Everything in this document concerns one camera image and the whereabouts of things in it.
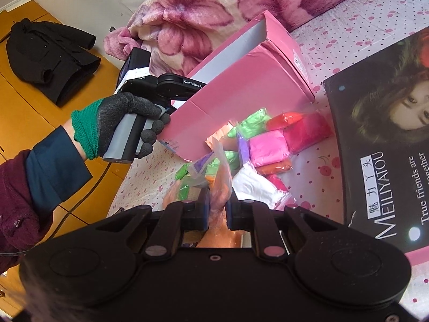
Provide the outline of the black and green gloved hand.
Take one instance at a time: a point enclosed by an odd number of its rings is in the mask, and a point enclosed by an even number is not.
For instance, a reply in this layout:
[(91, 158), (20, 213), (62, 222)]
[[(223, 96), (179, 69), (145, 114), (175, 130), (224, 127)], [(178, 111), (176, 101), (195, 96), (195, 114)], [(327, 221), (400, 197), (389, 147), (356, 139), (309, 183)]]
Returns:
[(143, 145), (137, 157), (141, 159), (153, 152), (157, 135), (171, 121), (170, 115), (145, 98), (120, 92), (72, 112), (73, 140), (82, 147), (85, 159), (104, 156), (117, 126), (126, 114), (153, 120), (150, 128), (140, 131)]

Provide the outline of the dark red sleeved forearm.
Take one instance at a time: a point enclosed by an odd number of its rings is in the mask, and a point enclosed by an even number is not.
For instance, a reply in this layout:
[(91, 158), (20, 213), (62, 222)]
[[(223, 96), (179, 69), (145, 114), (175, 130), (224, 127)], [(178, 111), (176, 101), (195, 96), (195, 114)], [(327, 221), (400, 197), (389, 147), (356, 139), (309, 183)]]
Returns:
[(53, 211), (92, 175), (62, 126), (1, 164), (1, 271), (46, 236)]

